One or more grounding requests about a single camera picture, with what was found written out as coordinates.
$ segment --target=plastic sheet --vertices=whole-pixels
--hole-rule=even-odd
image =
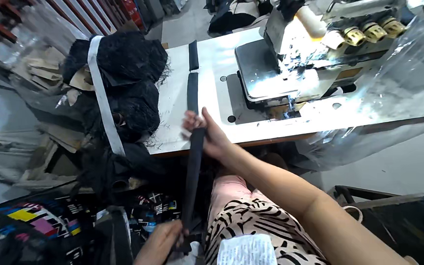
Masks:
[[[66,56],[76,39],[88,39],[46,2],[24,7],[21,15],[23,22],[11,30],[17,37],[16,43],[10,43],[8,40],[0,41],[0,61],[9,68],[34,49],[47,44]]]
[[[79,29],[58,15],[48,3],[23,8],[23,24],[47,44],[67,56],[76,39],[87,40]]]
[[[295,143],[308,160],[294,157],[291,164],[326,171],[424,133],[424,18],[411,21],[379,64],[356,82],[358,89],[349,104],[340,108],[382,121],[390,117],[405,121],[319,132]]]

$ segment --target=finger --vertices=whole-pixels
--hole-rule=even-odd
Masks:
[[[209,126],[217,126],[217,124],[215,123],[215,121],[212,119],[209,112],[207,111],[206,107],[202,108],[202,116],[204,116],[204,119]]]
[[[182,223],[180,220],[177,220],[177,222],[176,221],[173,221],[173,222],[174,224],[169,230],[169,233],[163,243],[163,245],[166,246],[168,249],[170,249],[173,246],[173,244],[176,242],[182,230]]]
[[[191,111],[191,110],[186,110],[185,111],[185,113],[184,113],[184,116],[186,116],[186,117],[195,117],[197,114],[194,112],[194,111]]]
[[[192,131],[194,129],[194,123],[191,123],[188,120],[183,119],[182,127],[188,131]]]

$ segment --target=plastic bag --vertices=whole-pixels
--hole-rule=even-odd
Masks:
[[[393,117],[406,120],[319,132],[295,143],[308,160],[291,164],[326,171],[424,133],[424,118],[414,119],[424,117],[424,18],[415,17],[379,63],[356,82],[358,90],[340,108],[382,122]],[[337,122],[344,117],[333,118]]]
[[[76,39],[87,40],[79,29],[58,15],[48,3],[23,8],[23,24],[67,56]]]

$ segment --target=black fabric strip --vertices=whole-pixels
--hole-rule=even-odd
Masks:
[[[197,89],[199,73],[189,73],[187,77],[187,109],[199,113],[199,103],[197,101]]]
[[[260,222],[260,221],[256,221],[256,223],[258,223],[258,224],[260,224],[260,225],[263,225],[263,226],[270,227],[270,228],[272,228],[272,229],[274,229],[274,230],[278,230],[279,232],[288,233],[288,234],[290,234],[290,235],[296,235],[296,234],[294,234],[294,233],[292,233],[292,232],[290,232],[290,231],[287,231],[287,230],[284,230],[284,229],[280,229],[280,228],[274,227],[274,226],[269,225],[269,224],[267,224],[267,223],[263,223],[263,222]]]
[[[199,58],[197,57],[197,40],[189,44],[189,70],[199,69]]]
[[[262,226],[259,226],[259,225],[253,225],[254,227],[257,227],[257,228],[259,228],[259,229],[261,229],[261,230],[263,230],[263,231],[266,231],[266,232],[268,232],[268,233],[271,233],[271,234],[273,234],[273,235],[275,235],[275,236],[278,236],[278,237],[280,237],[280,238],[282,238],[282,239],[285,239],[285,240],[287,240],[287,241],[291,241],[291,242],[294,242],[294,243],[297,243],[297,244],[301,244],[301,245],[303,245],[304,244],[304,242],[302,242],[302,241],[300,241],[300,240],[296,240],[296,239],[293,239],[293,238],[290,238],[290,237],[286,237],[285,235],[281,235],[280,233],[278,233],[278,232],[274,232],[274,231],[272,231],[272,230],[269,230],[269,229],[267,229],[267,228],[264,228],[264,227],[262,227]]]

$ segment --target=black fabric pile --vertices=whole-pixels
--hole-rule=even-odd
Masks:
[[[72,45],[63,67],[65,83],[87,64],[89,47],[88,40],[76,40]],[[95,92],[82,91],[73,108],[81,113],[85,133],[97,144],[84,151],[85,172],[78,177],[78,188],[91,187],[112,203],[112,192],[126,188],[130,177],[150,181],[165,173],[142,142],[160,124],[155,83],[169,72],[167,60],[160,41],[145,40],[140,32],[114,33],[101,39],[97,64],[126,157],[112,153]]]
[[[259,16],[271,13],[273,7],[269,0],[219,0],[216,1],[217,14],[209,25],[210,33],[229,33],[234,29],[246,27]]]

